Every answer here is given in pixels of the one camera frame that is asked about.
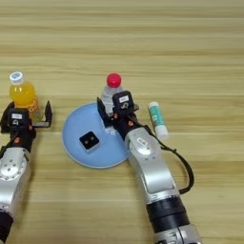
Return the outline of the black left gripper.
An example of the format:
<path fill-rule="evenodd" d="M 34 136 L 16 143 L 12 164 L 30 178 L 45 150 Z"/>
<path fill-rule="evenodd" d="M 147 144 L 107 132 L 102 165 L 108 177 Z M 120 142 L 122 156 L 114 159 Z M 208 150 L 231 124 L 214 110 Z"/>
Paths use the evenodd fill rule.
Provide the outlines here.
<path fill-rule="evenodd" d="M 14 107 L 14 102 L 10 102 L 2 114 L 0 120 L 1 132 L 9 132 L 8 126 L 8 112 Z M 1 148 L 3 153 L 7 148 L 24 148 L 28 152 L 31 151 L 33 140 L 36 137 L 35 128 L 49 128 L 52 122 L 52 109 L 51 102 L 48 101 L 45 107 L 45 120 L 40 122 L 33 122 L 32 126 L 28 126 L 26 129 L 20 129 L 10 132 L 10 141 L 6 146 Z"/>

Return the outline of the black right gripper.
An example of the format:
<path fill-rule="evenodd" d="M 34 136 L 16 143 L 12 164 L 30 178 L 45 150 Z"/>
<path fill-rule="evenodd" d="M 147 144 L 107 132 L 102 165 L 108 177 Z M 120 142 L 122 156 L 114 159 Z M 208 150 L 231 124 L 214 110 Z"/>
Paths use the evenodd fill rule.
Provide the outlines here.
<path fill-rule="evenodd" d="M 132 112 L 118 113 L 115 112 L 107 113 L 106 107 L 100 98 L 96 99 L 98 113 L 104 123 L 106 128 L 113 126 L 122 138 L 125 138 L 126 135 L 132 130 L 138 129 L 141 127 L 141 124 L 138 122 L 135 112 L 139 110 L 137 104 L 133 105 Z"/>

